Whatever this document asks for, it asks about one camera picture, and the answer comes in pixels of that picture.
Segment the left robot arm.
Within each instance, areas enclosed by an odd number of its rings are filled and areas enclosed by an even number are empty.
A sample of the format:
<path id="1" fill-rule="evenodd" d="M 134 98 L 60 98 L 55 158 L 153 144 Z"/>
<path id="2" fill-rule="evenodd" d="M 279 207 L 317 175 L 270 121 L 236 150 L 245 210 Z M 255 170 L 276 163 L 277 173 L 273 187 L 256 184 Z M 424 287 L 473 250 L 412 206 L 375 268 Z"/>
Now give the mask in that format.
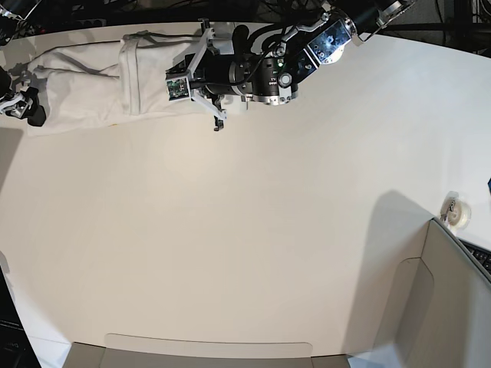
<path id="1" fill-rule="evenodd" d="M 320 66 L 337 62 L 347 44 L 363 44 L 362 34 L 372 37 L 412 5 L 412 1 L 326 1 L 307 21 L 267 25 L 254 32 L 237 26 L 231 54 L 215 46 L 215 31 L 204 18 L 196 51 L 166 73 L 169 100 L 200 104 L 214 116 L 214 129 L 219 131 L 227 118 L 222 108 L 225 97 L 269 106 L 287 104 L 298 96 L 298 85 Z"/>

